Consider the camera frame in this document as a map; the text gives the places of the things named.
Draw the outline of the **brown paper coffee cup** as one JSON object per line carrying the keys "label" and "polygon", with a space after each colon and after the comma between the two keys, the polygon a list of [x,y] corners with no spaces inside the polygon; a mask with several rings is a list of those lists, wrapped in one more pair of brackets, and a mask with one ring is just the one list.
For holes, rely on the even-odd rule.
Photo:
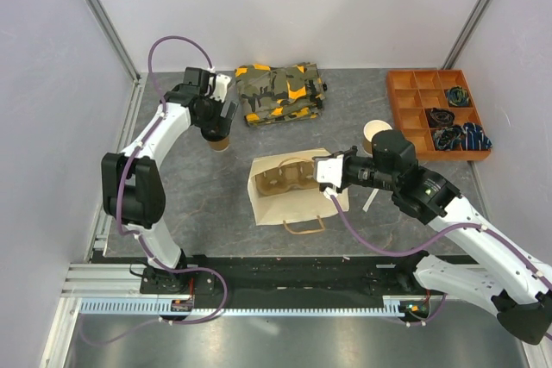
{"label": "brown paper coffee cup", "polygon": [[209,140],[208,144],[210,148],[215,152],[224,152],[229,148],[229,137],[224,137],[220,140]]}

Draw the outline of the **brown pulp cup carrier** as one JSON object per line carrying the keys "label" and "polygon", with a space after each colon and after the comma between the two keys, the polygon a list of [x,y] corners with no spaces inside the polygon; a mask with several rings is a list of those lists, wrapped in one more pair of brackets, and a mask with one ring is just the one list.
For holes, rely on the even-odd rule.
{"label": "brown pulp cup carrier", "polygon": [[254,176],[256,190],[262,196],[277,196],[295,190],[312,190],[317,187],[314,163],[294,160]]}

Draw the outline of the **brown paper bag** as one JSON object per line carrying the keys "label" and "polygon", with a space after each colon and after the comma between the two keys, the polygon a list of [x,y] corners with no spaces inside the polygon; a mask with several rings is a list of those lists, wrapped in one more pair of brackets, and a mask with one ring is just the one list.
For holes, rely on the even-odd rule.
{"label": "brown paper bag", "polygon": [[295,234],[296,231],[290,228],[293,223],[317,221],[317,228],[304,230],[302,233],[314,234],[324,231],[323,220],[336,215],[337,209],[319,190],[318,184],[312,190],[295,190],[277,196],[262,196],[256,190],[254,176],[278,165],[292,163],[294,160],[313,162],[314,157],[327,155],[329,155],[328,150],[316,148],[255,158],[248,176],[248,197],[254,212],[255,224],[283,226],[287,231]]}

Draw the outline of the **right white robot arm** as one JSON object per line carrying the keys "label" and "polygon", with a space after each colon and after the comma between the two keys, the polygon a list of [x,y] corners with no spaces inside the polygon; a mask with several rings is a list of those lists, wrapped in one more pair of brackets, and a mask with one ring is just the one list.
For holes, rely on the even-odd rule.
{"label": "right white robot arm", "polygon": [[[437,290],[471,303],[527,344],[550,338],[550,265],[507,238],[444,176],[419,165],[414,145],[401,132],[378,132],[369,157],[361,157],[351,147],[313,161],[314,179],[332,202],[351,185],[387,190],[402,213],[435,231],[425,244],[393,254],[407,264],[394,274],[401,291]],[[426,247],[442,237],[461,247],[488,273],[470,271],[428,253]]]}

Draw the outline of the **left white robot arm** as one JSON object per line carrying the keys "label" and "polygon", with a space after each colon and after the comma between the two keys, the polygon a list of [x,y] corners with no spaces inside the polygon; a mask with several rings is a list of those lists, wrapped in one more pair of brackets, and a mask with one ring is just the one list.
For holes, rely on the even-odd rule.
{"label": "left white robot arm", "polygon": [[210,144],[228,145],[237,104],[229,99],[231,77],[195,67],[185,69],[181,83],[163,93],[152,120],[122,151],[101,161],[103,210],[117,232],[133,237],[160,284],[179,293],[189,283],[183,250],[164,219],[166,193],[160,166],[177,139],[197,128]]}

